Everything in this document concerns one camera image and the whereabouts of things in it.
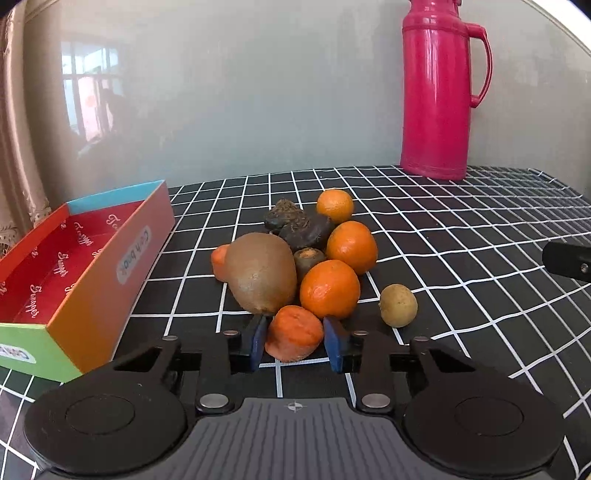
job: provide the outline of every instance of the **pink thermos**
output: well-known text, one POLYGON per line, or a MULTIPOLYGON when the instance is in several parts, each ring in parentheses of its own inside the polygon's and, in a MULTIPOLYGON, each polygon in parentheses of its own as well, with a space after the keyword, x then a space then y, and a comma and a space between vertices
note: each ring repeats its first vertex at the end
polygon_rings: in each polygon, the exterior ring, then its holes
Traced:
POLYGON ((466 175, 470 109, 491 83, 492 54, 486 30, 464 23, 462 0, 411 0, 402 24, 404 130, 400 166, 432 179, 466 175), (484 42, 488 68, 480 94, 472 95, 470 38, 484 42))

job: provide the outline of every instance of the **lace curtain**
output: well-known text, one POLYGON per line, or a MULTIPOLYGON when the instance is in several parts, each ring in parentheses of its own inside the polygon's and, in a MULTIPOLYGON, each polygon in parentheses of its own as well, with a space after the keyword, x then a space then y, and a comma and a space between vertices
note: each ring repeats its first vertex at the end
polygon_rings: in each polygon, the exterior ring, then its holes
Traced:
POLYGON ((25 112, 25 7, 22 1, 0 21, 0 258, 51 212, 25 112))

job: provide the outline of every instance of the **carrot piece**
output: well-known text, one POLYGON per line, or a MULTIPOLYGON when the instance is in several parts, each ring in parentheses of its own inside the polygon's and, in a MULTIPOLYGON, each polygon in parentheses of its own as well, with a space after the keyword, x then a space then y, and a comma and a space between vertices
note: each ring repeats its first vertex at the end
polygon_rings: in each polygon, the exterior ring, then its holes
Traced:
POLYGON ((230 245, 220 245, 212 252, 213 274, 219 281, 227 282, 226 276, 226 252, 230 245))
POLYGON ((281 362, 297 362, 316 350, 323 338, 322 323, 312 312, 288 305, 269 324, 265 350, 281 362))

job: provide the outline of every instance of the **thermos handle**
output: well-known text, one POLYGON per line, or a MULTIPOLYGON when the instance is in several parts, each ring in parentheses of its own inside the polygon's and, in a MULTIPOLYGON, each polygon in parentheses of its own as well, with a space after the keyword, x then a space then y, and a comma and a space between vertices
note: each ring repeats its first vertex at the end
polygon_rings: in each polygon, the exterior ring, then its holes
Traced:
POLYGON ((491 86, 491 78, 492 78, 492 52, 491 52, 491 45, 488 43, 488 38, 486 36, 486 30, 484 27, 480 25, 476 25, 475 23, 466 23, 468 27, 468 35, 470 38, 478 38, 482 40, 484 43, 484 48, 486 50, 486 79, 484 81, 484 86, 480 91, 478 96, 472 95, 470 100, 470 106, 472 108, 476 108, 480 105, 480 102, 484 99, 486 93, 488 92, 488 87, 491 86))

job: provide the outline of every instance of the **black and white grid mat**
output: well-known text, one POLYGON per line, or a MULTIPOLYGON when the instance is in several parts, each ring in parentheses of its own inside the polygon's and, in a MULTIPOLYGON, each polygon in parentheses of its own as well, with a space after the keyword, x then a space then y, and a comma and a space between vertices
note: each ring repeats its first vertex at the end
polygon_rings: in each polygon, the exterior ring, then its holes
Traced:
MULTIPOLYGON (((379 329, 408 343, 427 335, 544 393, 563 412, 567 437, 560 478, 591 465, 591 296, 589 286, 549 274, 549 239, 591 246, 591 203, 536 170, 470 167, 461 182, 433 181, 387 167, 329 168, 209 181, 170 188, 177 222, 129 318, 116 355, 163 335, 187 348, 241 329, 249 316, 213 278, 210 254, 248 232, 280 198, 314 211, 324 189, 348 191, 353 219, 374 233, 379 260, 361 278, 358 308, 346 328, 379 329), (409 326, 379 316, 379 292, 401 283, 417 296, 409 326)), ((355 398, 355 379, 335 375, 320 347, 282 364, 235 375, 238 396, 355 398)), ((27 408, 55 382, 0 367, 0 480, 38 472, 22 435, 27 408)))

